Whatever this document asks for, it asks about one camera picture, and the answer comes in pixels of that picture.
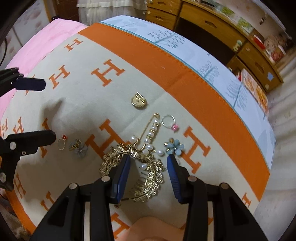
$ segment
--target pearl safety pin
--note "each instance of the pearl safety pin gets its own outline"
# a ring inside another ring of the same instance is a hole
[[[138,149],[137,147],[138,147],[139,141],[142,139],[146,129],[148,128],[149,124],[154,118],[156,118],[156,120],[153,121],[152,126],[149,130],[149,133],[144,140],[143,146],[140,149]],[[134,145],[134,148],[138,151],[142,151],[143,155],[145,156],[149,155],[149,151],[152,151],[154,149],[153,145],[151,144],[151,141],[152,141],[152,138],[155,137],[157,130],[159,128],[159,125],[160,125],[159,119],[160,119],[159,113],[154,113],[153,116],[148,121],[147,125],[145,126],[140,138],[137,138],[135,135],[133,135],[130,139],[130,142],[131,144]]]

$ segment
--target white curtain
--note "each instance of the white curtain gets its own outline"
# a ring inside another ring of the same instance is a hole
[[[118,15],[145,18],[146,0],[78,0],[79,21],[92,25]]]
[[[284,83],[268,95],[276,147],[266,190],[254,213],[269,241],[277,241],[296,213],[296,58],[281,72]]]

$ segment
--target gold leaf hair comb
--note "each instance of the gold leaf hair comb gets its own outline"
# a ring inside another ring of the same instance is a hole
[[[146,136],[145,144],[141,149],[137,149],[139,140],[143,137],[149,123],[154,118],[157,118],[157,120],[154,120],[149,134]],[[141,174],[144,175],[144,177],[141,177],[144,179],[144,181],[138,180],[138,182],[134,185],[134,188],[132,189],[133,196],[123,198],[122,201],[134,200],[135,202],[144,202],[145,200],[155,196],[159,189],[160,183],[163,183],[163,175],[161,172],[165,171],[165,167],[163,166],[163,163],[160,159],[155,160],[153,155],[153,152],[155,152],[155,150],[153,149],[153,145],[151,144],[151,141],[155,137],[160,125],[159,118],[159,114],[154,113],[148,124],[146,125],[140,138],[132,136],[131,141],[134,143],[120,143],[117,145],[117,148],[111,147],[110,151],[103,156],[103,163],[101,164],[101,168],[99,170],[102,176],[108,175],[111,168],[116,167],[119,164],[124,154],[129,154],[135,159],[138,159],[142,163],[141,169],[148,172],[147,174],[141,172]]]

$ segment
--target pearl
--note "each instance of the pearl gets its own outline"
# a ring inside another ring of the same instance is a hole
[[[146,170],[147,167],[148,167],[148,164],[147,164],[147,163],[143,163],[143,164],[141,165],[140,169],[142,169],[142,170]]]
[[[134,144],[134,143],[136,143],[137,140],[138,140],[138,138],[135,135],[133,135],[130,139],[130,142],[131,142],[131,144]]]
[[[145,144],[149,144],[151,142],[151,140],[149,139],[149,138],[146,138],[145,140],[144,140],[144,143]]]
[[[157,126],[152,126],[151,129],[157,131]]]
[[[148,136],[150,136],[150,137],[154,137],[154,133],[153,133],[152,131],[150,131],[150,132],[148,133]]]
[[[154,124],[155,124],[155,125],[160,125],[159,120],[154,120]]]
[[[153,145],[152,144],[148,144],[145,146],[145,149],[147,150],[153,150]]]
[[[157,150],[156,153],[159,156],[163,156],[165,152],[163,150]]]
[[[147,149],[143,149],[142,150],[142,153],[145,155],[145,156],[148,156],[149,155],[149,151]]]

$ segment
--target red gemstone ring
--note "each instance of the red gemstone ring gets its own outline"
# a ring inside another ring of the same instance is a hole
[[[163,123],[163,121],[164,121],[164,119],[167,118],[167,117],[172,118],[174,122],[173,122],[172,124],[170,124],[170,125],[165,125],[165,124]],[[175,118],[174,118],[172,115],[165,115],[165,116],[163,116],[162,119],[161,119],[161,123],[163,124],[163,126],[164,126],[165,128],[171,129],[171,130],[173,130],[174,132],[176,132],[176,131],[179,130],[179,125],[176,123],[176,120],[175,120]]]

